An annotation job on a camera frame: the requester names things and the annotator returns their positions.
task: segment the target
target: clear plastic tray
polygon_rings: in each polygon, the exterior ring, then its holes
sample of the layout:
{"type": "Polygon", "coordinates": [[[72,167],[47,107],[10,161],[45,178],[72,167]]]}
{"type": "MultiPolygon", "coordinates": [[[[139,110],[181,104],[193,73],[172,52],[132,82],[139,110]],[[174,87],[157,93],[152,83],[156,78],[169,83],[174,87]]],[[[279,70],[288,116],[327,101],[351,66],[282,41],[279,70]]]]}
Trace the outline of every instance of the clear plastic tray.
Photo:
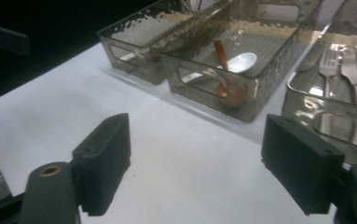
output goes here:
{"type": "Polygon", "coordinates": [[[230,1],[163,49],[170,89],[252,121],[309,46],[319,9],[318,0],[230,1]],[[243,72],[222,69],[216,40],[222,41],[227,61],[251,52],[257,57],[254,66],[243,72]]]}
{"type": "Polygon", "coordinates": [[[166,78],[160,49],[225,2],[227,0],[160,0],[102,29],[97,35],[114,68],[159,84],[166,78]]]}
{"type": "Polygon", "coordinates": [[[350,50],[357,67],[357,1],[342,5],[327,32],[290,77],[282,114],[341,149],[347,163],[357,163],[357,87],[343,76],[346,68],[355,66],[346,63],[350,50]],[[320,74],[325,49],[337,54],[333,60],[337,70],[327,81],[329,91],[320,74]]]}

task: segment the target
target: dark background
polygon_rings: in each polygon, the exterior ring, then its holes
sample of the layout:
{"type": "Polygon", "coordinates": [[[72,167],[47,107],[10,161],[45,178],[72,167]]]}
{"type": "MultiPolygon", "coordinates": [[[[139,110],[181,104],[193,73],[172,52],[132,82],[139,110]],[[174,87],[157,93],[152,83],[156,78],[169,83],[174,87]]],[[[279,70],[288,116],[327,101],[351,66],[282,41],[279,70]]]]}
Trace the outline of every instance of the dark background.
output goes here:
{"type": "Polygon", "coordinates": [[[0,96],[99,43],[96,32],[157,0],[0,0],[0,26],[30,38],[27,56],[0,50],[0,96]]]}

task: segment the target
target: white table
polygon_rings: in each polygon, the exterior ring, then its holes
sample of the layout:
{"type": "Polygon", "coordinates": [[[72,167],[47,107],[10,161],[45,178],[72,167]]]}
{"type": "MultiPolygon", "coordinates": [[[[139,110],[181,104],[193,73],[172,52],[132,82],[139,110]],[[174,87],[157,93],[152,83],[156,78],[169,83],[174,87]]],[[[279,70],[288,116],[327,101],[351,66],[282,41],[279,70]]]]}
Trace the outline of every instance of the white table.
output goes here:
{"type": "Polygon", "coordinates": [[[70,161],[105,118],[130,115],[131,167],[107,214],[83,223],[333,223],[306,217],[261,162],[266,114],[244,123],[113,70],[100,44],[0,97],[0,169],[13,195],[33,169],[70,161]]]}

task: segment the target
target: metal fork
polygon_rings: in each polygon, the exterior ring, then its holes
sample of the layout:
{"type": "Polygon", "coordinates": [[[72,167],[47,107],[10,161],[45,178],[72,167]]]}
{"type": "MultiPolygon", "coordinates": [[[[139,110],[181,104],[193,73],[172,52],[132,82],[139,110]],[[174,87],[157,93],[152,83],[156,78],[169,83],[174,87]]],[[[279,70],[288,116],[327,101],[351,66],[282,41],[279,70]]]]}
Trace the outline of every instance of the metal fork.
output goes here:
{"type": "MultiPolygon", "coordinates": [[[[331,46],[323,49],[323,54],[318,66],[318,72],[324,76],[323,97],[330,97],[330,78],[338,74],[338,51],[331,49],[331,46]]],[[[320,120],[320,132],[331,135],[332,121],[328,114],[323,114],[320,120]]]]}

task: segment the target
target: white spoon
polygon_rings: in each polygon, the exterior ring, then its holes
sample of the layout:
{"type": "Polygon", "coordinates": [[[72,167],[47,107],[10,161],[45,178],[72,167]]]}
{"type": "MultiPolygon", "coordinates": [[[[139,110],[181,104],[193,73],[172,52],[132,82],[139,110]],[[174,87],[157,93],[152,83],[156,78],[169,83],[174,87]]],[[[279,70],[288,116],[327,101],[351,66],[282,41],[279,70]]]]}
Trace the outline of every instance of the white spoon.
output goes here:
{"type": "Polygon", "coordinates": [[[227,67],[230,72],[241,73],[254,66],[256,60],[256,54],[251,52],[242,53],[227,61],[227,67]]]}
{"type": "MultiPolygon", "coordinates": [[[[251,52],[242,53],[229,61],[227,61],[228,71],[233,73],[241,73],[250,69],[256,63],[257,57],[256,54],[251,52]]],[[[202,74],[192,73],[182,78],[184,83],[187,83],[197,77],[202,77],[202,74]]]]}

